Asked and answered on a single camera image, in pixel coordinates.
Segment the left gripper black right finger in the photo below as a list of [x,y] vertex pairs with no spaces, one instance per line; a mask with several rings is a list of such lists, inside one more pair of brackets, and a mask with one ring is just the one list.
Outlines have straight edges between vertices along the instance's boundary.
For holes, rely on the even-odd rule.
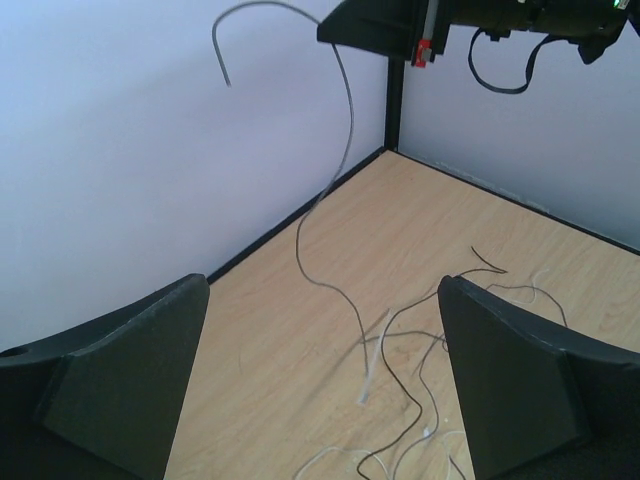
[[476,478],[638,478],[638,353],[460,276],[437,294]]

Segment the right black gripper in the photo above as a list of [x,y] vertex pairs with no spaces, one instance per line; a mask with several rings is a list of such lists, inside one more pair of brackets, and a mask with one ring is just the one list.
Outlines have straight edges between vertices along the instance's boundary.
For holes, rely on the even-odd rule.
[[623,1],[582,0],[346,0],[320,22],[319,42],[423,68],[444,53],[450,28],[473,27],[492,40],[514,31],[566,40],[590,63],[615,43],[625,26]]

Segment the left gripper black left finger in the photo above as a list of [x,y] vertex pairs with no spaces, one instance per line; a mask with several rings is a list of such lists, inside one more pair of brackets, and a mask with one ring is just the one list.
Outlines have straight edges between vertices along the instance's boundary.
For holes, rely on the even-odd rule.
[[2,478],[164,478],[209,295],[190,274],[3,351]]

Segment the white zip tie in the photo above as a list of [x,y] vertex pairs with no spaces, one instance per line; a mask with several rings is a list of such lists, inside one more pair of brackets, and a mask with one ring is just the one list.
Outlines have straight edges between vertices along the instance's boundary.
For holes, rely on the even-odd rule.
[[370,389],[371,389],[371,384],[373,382],[373,378],[375,375],[375,369],[376,369],[376,365],[379,359],[379,356],[381,354],[381,349],[382,349],[382,341],[386,335],[386,330],[387,327],[389,325],[389,322],[391,320],[393,312],[388,309],[386,312],[386,315],[384,317],[384,322],[383,322],[383,327],[381,329],[380,334],[377,336],[376,339],[376,343],[375,343],[375,348],[374,348],[374,353],[370,359],[369,365],[368,365],[368,373],[366,374],[366,378],[361,390],[361,395],[359,397],[358,403],[360,405],[365,405],[368,401],[369,398],[369,394],[370,394]]

